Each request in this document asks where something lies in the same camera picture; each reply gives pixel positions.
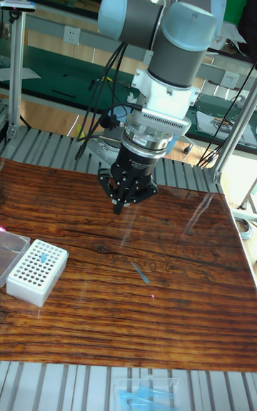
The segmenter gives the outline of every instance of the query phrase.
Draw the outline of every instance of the wooden table surface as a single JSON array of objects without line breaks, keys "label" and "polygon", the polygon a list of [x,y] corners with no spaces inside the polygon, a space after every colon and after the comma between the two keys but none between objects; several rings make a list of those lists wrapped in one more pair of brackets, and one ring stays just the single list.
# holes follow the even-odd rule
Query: wooden table surface
[{"label": "wooden table surface", "polygon": [[0,290],[0,360],[256,370],[256,288],[226,199],[159,189],[114,215],[96,176],[5,161],[0,224],[70,256],[43,308]]}]

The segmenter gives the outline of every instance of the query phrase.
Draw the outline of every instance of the electrical outlet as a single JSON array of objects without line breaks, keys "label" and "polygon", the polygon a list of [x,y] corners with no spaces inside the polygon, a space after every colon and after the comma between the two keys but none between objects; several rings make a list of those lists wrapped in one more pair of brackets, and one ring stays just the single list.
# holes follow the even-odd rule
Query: electrical outlet
[{"label": "electrical outlet", "polygon": [[225,74],[220,82],[220,86],[228,89],[234,89],[236,87],[238,79],[238,73],[233,73],[232,71],[225,71]]},{"label": "electrical outlet", "polygon": [[73,45],[79,45],[80,29],[77,27],[65,26],[64,27],[64,41],[72,43]]}]

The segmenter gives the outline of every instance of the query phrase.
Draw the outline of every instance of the white box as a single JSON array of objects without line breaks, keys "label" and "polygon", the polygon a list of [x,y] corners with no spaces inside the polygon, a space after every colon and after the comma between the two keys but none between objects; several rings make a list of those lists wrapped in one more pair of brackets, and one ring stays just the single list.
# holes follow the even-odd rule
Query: white box
[{"label": "white box", "polygon": [[64,271],[68,256],[64,249],[35,240],[6,279],[7,293],[43,306]]}]

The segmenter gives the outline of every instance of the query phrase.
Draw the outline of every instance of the gray platform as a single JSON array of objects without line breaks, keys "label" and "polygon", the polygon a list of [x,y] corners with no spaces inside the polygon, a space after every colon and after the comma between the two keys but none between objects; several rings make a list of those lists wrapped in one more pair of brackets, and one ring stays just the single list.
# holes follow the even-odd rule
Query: gray platform
[{"label": "gray platform", "polygon": [[[75,161],[79,143],[75,139],[56,133],[21,127],[19,135],[6,145],[2,144],[0,156],[16,162],[32,163],[38,166],[63,168],[96,174],[103,166],[109,168],[111,160],[103,160],[90,152],[90,148]],[[214,184],[208,169],[191,167],[187,163],[160,159],[154,169],[153,178],[157,184],[193,189],[205,192],[222,192],[219,184]]]},{"label": "gray platform", "polygon": [[179,377],[181,411],[256,411],[257,373],[0,362],[1,411],[115,411],[120,378]]}]

